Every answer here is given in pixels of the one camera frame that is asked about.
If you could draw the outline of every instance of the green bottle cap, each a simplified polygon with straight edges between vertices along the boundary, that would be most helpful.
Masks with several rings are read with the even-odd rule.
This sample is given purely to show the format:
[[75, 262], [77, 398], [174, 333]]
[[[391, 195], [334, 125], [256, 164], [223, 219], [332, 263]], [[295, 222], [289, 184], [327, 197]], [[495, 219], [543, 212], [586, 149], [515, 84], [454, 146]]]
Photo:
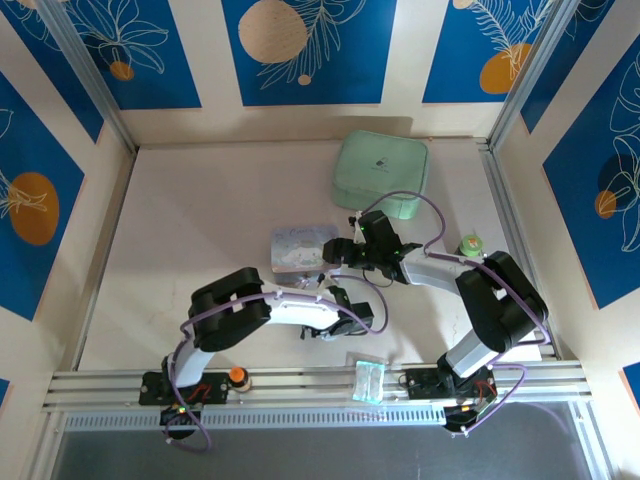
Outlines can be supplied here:
[[477, 257], [482, 252], [482, 240], [477, 235], [467, 235], [460, 242], [460, 253], [465, 257]]

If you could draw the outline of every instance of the small box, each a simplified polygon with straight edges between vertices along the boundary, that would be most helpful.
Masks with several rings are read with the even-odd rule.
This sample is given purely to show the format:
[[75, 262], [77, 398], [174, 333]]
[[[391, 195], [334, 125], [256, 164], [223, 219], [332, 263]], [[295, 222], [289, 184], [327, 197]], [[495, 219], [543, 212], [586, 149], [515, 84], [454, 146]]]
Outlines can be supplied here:
[[278, 285], [315, 288], [322, 273], [339, 270], [322, 259], [324, 244], [338, 238], [335, 225], [277, 228], [271, 235], [271, 269]]

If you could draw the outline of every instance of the robotic arm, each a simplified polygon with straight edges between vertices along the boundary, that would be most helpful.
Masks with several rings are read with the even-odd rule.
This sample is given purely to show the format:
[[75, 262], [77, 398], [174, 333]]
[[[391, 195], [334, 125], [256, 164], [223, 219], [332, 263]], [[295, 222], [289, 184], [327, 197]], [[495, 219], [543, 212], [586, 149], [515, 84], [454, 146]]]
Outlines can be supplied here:
[[462, 298], [473, 329], [438, 361], [439, 377], [455, 395], [464, 379], [478, 372], [495, 357], [515, 347], [536, 324], [510, 295], [498, 298], [502, 286], [494, 272], [530, 308], [542, 323], [547, 306], [505, 252], [484, 259], [484, 266], [469, 266], [465, 257], [425, 252], [422, 245], [403, 244], [381, 211], [350, 218], [354, 240], [337, 238], [324, 248], [324, 260], [350, 268], [375, 270], [406, 285], [430, 285]]
[[[301, 325], [302, 339], [307, 334], [312, 338], [327, 339], [366, 333], [350, 316], [331, 308], [332, 304], [353, 312], [367, 327], [373, 323], [369, 304], [351, 304], [347, 292], [329, 278], [322, 279], [315, 291], [305, 290], [302, 295], [300, 290], [263, 282], [255, 268], [243, 268], [194, 292], [189, 317], [206, 313], [234, 298], [258, 294], [264, 294], [265, 298], [241, 303], [188, 327], [193, 341], [180, 350], [175, 360], [178, 388], [200, 382], [216, 352], [233, 347], [263, 325]], [[167, 363], [172, 361], [173, 354], [164, 362], [163, 369], [166, 370]]]
[[[478, 264], [465, 257], [423, 251], [420, 244], [403, 244], [381, 211], [352, 217], [350, 223], [354, 239], [327, 242], [325, 261], [378, 269], [386, 278], [406, 285], [447, 290], [462, 298], [469, 314], [472, 330], [441, 356], [436, 368], [406, 370], [412, 386], [410, 399], [474, 397], [474, 385], [492, 380], [487, 365], [518, 345], [548, 315], [544, 301], [507, 253], [495, 252]], [[187, 322], [191, 326], [185, 331], [188, 340], [177, 355], [164, 359], [161, 374], [145, 374], [153, 375], [153, 385], [160, 386], [148, 388], [143, 378], [142, 391], [150, 392], [149, 400], [143, 403], [141, 395], [140, 403], [175, 405], [179, 397], [172, 391], [191, 393], [216, 352], [233, 347], [266, 324], [301, 325], [303, 339], [371, 331], [373, 313], [368, 303], [351, 304], [347, 292], [331, 279], [319, 281], [313, 292], [285, 289], [263, 282], [255, 268], [243, 268], [194, 292]], [[509, 295], [500, 297], [503, 287]], [[460, 425], [472, 425], [495, 398], [485, 397], [484, 405], [468, 412], [464, 422], [456, 420], [455, 426], [447, 428], [460, 431]]]

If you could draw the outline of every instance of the mint green pouch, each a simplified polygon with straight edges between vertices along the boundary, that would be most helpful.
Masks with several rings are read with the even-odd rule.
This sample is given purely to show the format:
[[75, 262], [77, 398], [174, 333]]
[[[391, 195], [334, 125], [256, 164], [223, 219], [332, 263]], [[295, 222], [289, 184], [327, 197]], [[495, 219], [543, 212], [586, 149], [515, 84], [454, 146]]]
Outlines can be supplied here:
[[[394, 190], [424, 195], [428, 167], [429, 152], [424, 143], [357, 130], [342, 144], [333, 171], [331, 197], [341, 207], [364, 210]], [[415, 216], [420, 202], [410, 195], [394, 195], [376, 209], [389, 217], [409, 219]]]

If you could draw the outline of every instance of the metal frame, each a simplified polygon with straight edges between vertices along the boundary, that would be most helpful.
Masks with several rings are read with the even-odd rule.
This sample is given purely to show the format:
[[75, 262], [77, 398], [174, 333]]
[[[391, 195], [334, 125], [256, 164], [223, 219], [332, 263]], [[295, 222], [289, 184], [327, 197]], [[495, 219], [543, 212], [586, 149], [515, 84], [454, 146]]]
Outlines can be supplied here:
[[60, 47], [73, 72], [87, 91], [91, 101], [130, 153], [137, 151], [137, 146], [129, 129], [122, 120], [120, 109], [107, 84], [100, 75], [98, 67], [91, 59], [71, 19], [58, 0], [35, 0], [38, 14], [51, 36]]
[[[564, 401], [569, 398], [591, 399], [591, 391], [578, 361], [524, 363], [527, 381], [513, 395], [514, 401]], [[385, 371], [382, 405], [452, 406], [455, 400], [442, 403], [409, 400], [399, 377], [406, 368], [434, 368], [435, 365], [391, 365]], [[208, 372], [226, 372], [224, 369]], [[44, 412], [87, 411], [158, 411], [157, 407], [138, 405], [139, 389], [145, 371], [57, 372], [45, 397]], [[308, 408], [359, 406], [350, 402], [355, 379], [355, 366], [317, 368], [250, 369], [252, 389], [249, 393], [229, 392], [227, 404], [211, 408]], [[498, 392], [513, 388], [520, 379], [518, 370], [494, 373]]]
[[[92, 101], [112, 125], [123, 145], [130, 152], [135, 153], [137, 147], [122, 121], [117, 104], [84, 48], [80, 36], [64, 12], [64, 8], [57, 0], [36, 1], [45, 26], [50, 30]], [[556, 0], [550, 20], [538, 36], [532, 53], [521, 75], [516, 79], [514, 88], [507, 97], [488, 140], [485, 144], [479, 144], [480, 155], [509, 249], [538, 288], [540, 286], [536, 281], [534, 265], [522, 235], [517, 212], [511, 203], [508, 185], [496, 151], [513, 121], [520, 114], [522, 105], [579, 2], [580, 0]], [[126, 180], [120, 184], [118, 192], [114, 194], [115, 206], [112, 208], [115, 208], [116, 213], [103, 229], [102, 236], [106, 238], [105, 243], [108, 245], [104, 250], [104, 256], [96, 260], [99, 264], [96, 281], [92, 285], [91, 301], [87, 307], [80, 340], [73, 358], [73, 368], [76, 370], [132, 170], [133, 165], [127, 172]], [[582, 367], [578, 361], [557, 360], [556, 352], [554, 346], [541, 347], [543, 360], [549, 361], [526, 364], [529, 369], [527, 381], [513, 395], [511, 401], [569, 402], [592, 476], [611, 478], [611, 464], [593, 419], [589, 405], [591, 392]], [[410, 402], [406, 390], [398, 382], [404, 369], [419, 366], [433, 367], [433, 365], [389, 366], [385, 374], [384, 400], [378, 407], [363, 407], [362, 403], [349, 400], [355, 378], [353, 366], [255, 369], [250, 372], [253, 379], [253, 388], [250, 392], [246, 394], [230, 392], [228, 404], [207, 407], [204, 419], [212, 428], [242, 428], [244, 421], [249, 422], [247, 425], [251, 425], [251, 428], [256, 428], [258, 425], [295, 427], [298, 424], [322, 427], [335, 426], [336, 422], [350, 426], [437, 423], [438, 412], [443, 405], [428, 401]], [[49, 478], [60, 446], [61, 433], [66, 429], [77, 431], [79, 428], [85, 428], [95, 431], [158, 428], [151, 421], [157, 418], [158, 407], [141, 407], [137, 404], [143, 373], [142, 371], [55, 373], [39, 419], [38, 431], [41, 434], [33, 446], [30, 453], [31, 461], [27, 462], [21, 478]], [[513, 388], [519, 379], [520, 372], [501, 370], [496, 371], [495, 375], [496, 387], [499, 393], [503, 394]], [[364, 416], [344, 417], [354, 410], [358, 415]], [[296, 412], [298, 416], [287, 417], [286, 415], [290, 412]]]
[[581, 2], [581, 0], [550, 1], [555, 1], [556, 3], [553, 11], [534, 42], [487, 138], [491, 152], [495, 152], [500, 148], [511, 125], [520, 115], [520, 110]]
[[569, 402], [569, 409], [591, 477], [594, 480], [608, 480], [614, 477], [614, 469], [597, 429], [591, 405], [586, 402]]

